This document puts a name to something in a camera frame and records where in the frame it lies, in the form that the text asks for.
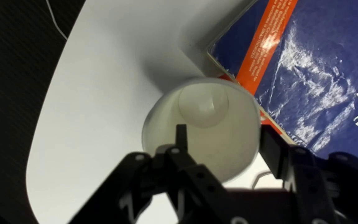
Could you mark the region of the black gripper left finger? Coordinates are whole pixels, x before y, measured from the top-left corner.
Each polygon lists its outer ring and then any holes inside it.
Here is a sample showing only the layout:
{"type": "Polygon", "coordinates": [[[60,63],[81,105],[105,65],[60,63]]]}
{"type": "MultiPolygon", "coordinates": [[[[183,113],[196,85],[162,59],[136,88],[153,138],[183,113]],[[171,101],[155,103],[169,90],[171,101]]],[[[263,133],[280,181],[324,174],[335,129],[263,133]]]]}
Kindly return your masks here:
{"type": "Polygon", "coordinates": [[[137,224],[162,192],[179,224],[230,224],[233,213],[224,208],[230,195],[189,154],[186,124],[177,125],[176,143],[158,146],[156,155],[127,154],[69,224],[137,224]]]}

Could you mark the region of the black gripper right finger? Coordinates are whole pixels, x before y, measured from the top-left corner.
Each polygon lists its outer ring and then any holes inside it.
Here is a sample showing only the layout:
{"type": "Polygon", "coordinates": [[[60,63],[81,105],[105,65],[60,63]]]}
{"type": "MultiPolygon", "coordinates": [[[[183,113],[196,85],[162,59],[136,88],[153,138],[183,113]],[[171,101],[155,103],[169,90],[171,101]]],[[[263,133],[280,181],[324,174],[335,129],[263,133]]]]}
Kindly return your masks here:
{"type": "Polygon", "coordinates": [[[327,159],[286,143],[261,126],[260,154],[283,190],[264,199],[269,224],[358,224],[358,156],[336,151],[327,159]]]}

